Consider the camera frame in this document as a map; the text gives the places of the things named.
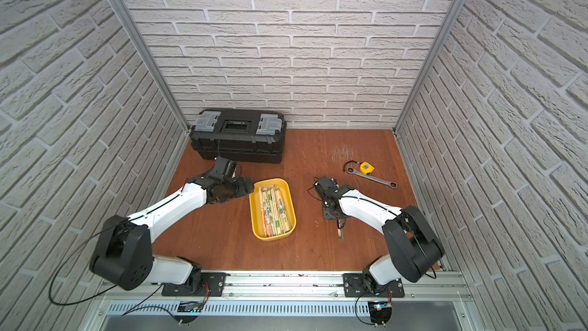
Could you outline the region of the yellow plastic storage box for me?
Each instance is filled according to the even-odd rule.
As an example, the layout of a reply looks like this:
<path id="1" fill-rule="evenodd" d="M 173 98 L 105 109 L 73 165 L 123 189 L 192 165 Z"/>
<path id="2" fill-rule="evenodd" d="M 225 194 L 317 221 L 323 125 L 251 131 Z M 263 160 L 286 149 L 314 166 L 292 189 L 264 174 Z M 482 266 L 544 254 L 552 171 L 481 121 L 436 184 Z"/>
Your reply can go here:
<path id="1" fill-rule="evenodd" d="M 259 188 L 265 188 L 271 185 L 277 185 L 281 193 L 283 195 L 283 200 L 286 205 L 287 216 L 289 218 L 290 224 L 292 225 L 292 231 L 289 234 L 280 235 L 277 238 L 267 238 L 264 234 L 263 230 L 263 220 L 262 220 L 262 212 L 261 212 L 261 203 L 260 203 L 260 194 Z M 264 241 L 264 242 L 271 242 L 275 240 L 279 240 L 282 238 L 286 238 L 292 234 L 294 229 L 296 228 L 296 214 L 292 203 L 292 196 L 289 191 L 288 183 L 283 179 L 268 179 L 264 181 L 260 181 L 254 184 L 254 192 L 249 196 L 250 198 L 250 207 L 251 207 L 251 225 L 254 235 Z"/>

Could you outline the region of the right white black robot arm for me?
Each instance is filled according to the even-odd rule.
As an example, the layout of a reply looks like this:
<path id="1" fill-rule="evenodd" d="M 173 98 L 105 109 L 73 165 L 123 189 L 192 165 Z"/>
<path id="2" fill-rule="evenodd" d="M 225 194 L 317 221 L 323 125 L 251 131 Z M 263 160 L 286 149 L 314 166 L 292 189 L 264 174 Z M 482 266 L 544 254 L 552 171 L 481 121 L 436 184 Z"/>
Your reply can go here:
<path id="1" fill-rule="evenodd" d="M 446 253 L 425 215 L 415 206 L 387 205 L 326 177 L 313 188 L 328 220 L 358 219 L 384 236 L 388 254 L 363 271 L 364 289 L 370 294 L 401 278 L 418 282 Z"/>

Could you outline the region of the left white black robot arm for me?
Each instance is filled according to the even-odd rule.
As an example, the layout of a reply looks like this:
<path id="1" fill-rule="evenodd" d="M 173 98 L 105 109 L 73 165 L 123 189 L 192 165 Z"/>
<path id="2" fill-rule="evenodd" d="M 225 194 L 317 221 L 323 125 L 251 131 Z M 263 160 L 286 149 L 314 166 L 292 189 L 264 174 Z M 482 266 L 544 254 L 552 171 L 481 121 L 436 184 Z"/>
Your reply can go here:
<path id="1" fill-rule="evenodd" d="M 153 243 L 187 214 L 207 204 L 225 203 L 249 196 L 250 178 L 225 181 L 198 176 L 150 207 L 128 217 L 108 218 L 98 237 L 89 263 L 93 274 L 131 291 L 144 283 L 202 287 L 201 268 L 193 261 L 153 254 Z"/>

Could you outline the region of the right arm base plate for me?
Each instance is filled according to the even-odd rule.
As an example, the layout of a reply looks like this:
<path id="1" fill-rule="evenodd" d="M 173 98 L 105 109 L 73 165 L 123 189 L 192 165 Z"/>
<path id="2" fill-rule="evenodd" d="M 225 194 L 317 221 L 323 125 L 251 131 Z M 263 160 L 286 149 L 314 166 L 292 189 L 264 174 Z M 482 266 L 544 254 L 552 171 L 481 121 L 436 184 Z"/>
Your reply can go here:
<path id="1" fill-rule="evenodd" d="M 382 285 L 371 277 L 366 277 L 363 273 L 344 273 L 342 280 L 344 293 L 348 298 L 357 298 L 360 296 L 380 298 L 405 297 L 404 285 L 401 279 L 392 280 L 386 285 Z"/>

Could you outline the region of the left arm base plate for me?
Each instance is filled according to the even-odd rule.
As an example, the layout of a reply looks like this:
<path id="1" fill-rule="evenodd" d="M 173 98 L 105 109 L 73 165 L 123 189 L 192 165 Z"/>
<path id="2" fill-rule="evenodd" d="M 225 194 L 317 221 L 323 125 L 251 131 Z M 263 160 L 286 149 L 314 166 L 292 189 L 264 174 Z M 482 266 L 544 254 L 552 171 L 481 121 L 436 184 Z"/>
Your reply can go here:
<path id="1" fill-rule="evenodd" d="M 225 272 L 197 272 L 184 284 L 167 283 L 162 288 L 163 297 L 221 297 L 227 278 Z"/>

